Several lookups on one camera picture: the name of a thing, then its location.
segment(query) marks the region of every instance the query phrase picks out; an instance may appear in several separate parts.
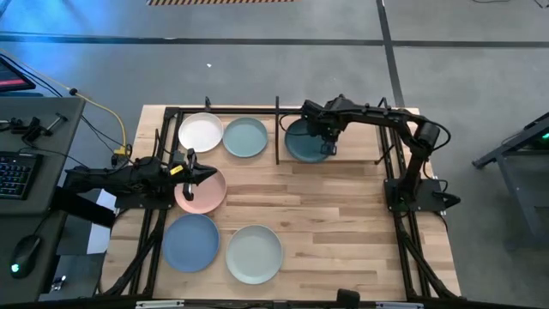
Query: wooden tabletop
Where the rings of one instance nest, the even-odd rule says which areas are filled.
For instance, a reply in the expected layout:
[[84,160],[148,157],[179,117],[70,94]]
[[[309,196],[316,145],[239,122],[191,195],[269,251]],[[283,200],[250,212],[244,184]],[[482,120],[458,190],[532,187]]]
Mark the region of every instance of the wooden tabletop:
[[[143,107],[134,157],[151,155],[154,129],[160,130],[165,108]],[[226,126],[238,117],[222,115],[220,119]],[[384,165],[373,164],[380,155],[376,128],[367,124],[349,126],[340,137],[338,155],[320,164],[293,160],[281,142],[281,164],[276,166],[275,116],[254,117],[265,124],[269,138],[268,146],[258,156],[236,158],[222,143],[198,154],[201,164],[217,167],[227,182],[226,201],[208,214],[220,230],[217,257],[205,270],[196,273],[172,269],[161,257],[154,297],[335,300],[337,289],[347,288],[360,292],[362,300],[404,300],[395,226],[383,196]],[[174,126],[171,125],[168,134],[168,149]],[[177,205],[171,209],[166,228],[183,214]],[[122,275],[135,256],[142,217],[142,210],[132,209],[113,228],[103,266],[104,288]],[[425,259],[446,286],[459,294],[444,224],[433,214],[418,213],[417,217]],[[284,248],[280,272],[261,285],[237,281],[225,262],[225,250],[232,235],[251,224],[273,229]],[[414,286],[419,291],[417,267],[414,262],[410,264]],[[148,260],[144,266],[142,282],[148,273]]]

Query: gray floor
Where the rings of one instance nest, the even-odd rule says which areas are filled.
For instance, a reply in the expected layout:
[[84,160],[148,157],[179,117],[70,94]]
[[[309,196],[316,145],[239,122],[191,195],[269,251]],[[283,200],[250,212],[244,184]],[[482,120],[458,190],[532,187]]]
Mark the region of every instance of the gray floor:
[[[393,39],[549,40],[549,9],[533,1],[386,0]],[[374,0],[146,7],[135,0],[14,0],[4,31],[206,38],[381,39]],[[382,47],[59,45],[2,43],[36,69],[79,88],[122,115],[133,140],[144,104],[271,104],[339,93],[376,102],[392,90]],[[433,155],[462,203],[449,237],[464,296],[549,306],[548,251],[504,249],[522,218],[498,169],[470,161],[547,110],[547,49],[395,49],[407,106],[448,126],[453,140]],[[119,137],[108,114],[86,116]],[[110,154],[81,126],[71,154],[106,166]]]

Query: computer keyboard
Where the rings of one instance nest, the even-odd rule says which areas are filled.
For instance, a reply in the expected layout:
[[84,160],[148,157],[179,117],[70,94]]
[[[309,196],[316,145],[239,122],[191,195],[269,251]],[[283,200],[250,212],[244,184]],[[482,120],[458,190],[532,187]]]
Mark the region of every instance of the computer keyboard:
[[42,154],[0,151],[0,198],[26,199],[41,161]]

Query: yellow and black warning tape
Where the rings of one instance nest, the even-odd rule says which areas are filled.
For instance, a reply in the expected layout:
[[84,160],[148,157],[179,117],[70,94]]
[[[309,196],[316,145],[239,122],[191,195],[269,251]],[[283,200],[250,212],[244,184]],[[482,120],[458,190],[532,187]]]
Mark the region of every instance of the yellow and black warning tape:
[[191,4],[231,4],[231,3],[284,3],[297,0],[147,0],[148,5],[191,5]]

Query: desk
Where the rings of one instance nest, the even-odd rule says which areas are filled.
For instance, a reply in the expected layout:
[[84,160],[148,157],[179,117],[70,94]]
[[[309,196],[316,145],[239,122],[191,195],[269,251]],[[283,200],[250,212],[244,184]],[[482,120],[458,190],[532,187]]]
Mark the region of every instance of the desk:
[[[69,121],[54,128],[50,137],[39,137],[36,145],[63,154],[70,144],[80,121],[84,101],[73,98],[0,98],[0,118],[21,118],[27,124],[32,116],[49,125],[60,112]],[[26,145],[21,136],[0,133],[0,148],[17,151]],[[63,170],[65,158],[59,154],[43,153],[44,159],[33,187],[25,201],[0,200],[0,304],[33,302],[39,298],[50,275],[57,243],[66,214],[55,211],[44,222],[38,235],[42,238],[39,257],[33,272],[26,278],[14,279],[9,273],[9,259],[15,244],[32,234],[50,207],[53,192]]]
[[[135,157],[152,153],[154,129],[160,129],[164,109],[165,106],[143,107],[134,142]],[[227,125],[237,117],[223,115],[220,119]],[[404,300],[394,221],[383,196],[382,182],[386,175],[383,164],[373,164],[380,155],[373,127],[363,125],[363,130],[354,133],[350,130],[341,135],[356,141],[366,139],[361,144],[368,147],[364,153],[356,153],[363,151],[362,147],[353,148],[350,153],[348,148],[338,148],[348,160],[333,159],[314,165],[282,160],[286,151],[282,143],[281,164],[276,166],[275,116],[257,117],[269,133],[269,144],[257,157],[236,158],[222,144],[198,154],[200,163],[223,172],[228,186],[225,204],[208,214],[220,230],[217,257],[197,273],[178,272],[161,257],[154,297],[335,300],[338,288],[348,288],[360,292],[362,300]],[[166,228],[183,214],[179,207],[171,209]],[[135,256],[142,216],[142,211],[132,209],[113,228],[103,266],[103,287],[110,287]],[[442,221],[432,214],[418,213],[417,216],[426,260],[447,287],[459,294]],[[281,271],[272,280],[256,286],[238,282],[225,263],[225,250],[232,235],[250,224],[263,224],[275,230],[284,247]],[[411,263],[411,267],[414,286],[419,290],[415,263]],[[144,286],[145,276],[142,273],[140,288]]]

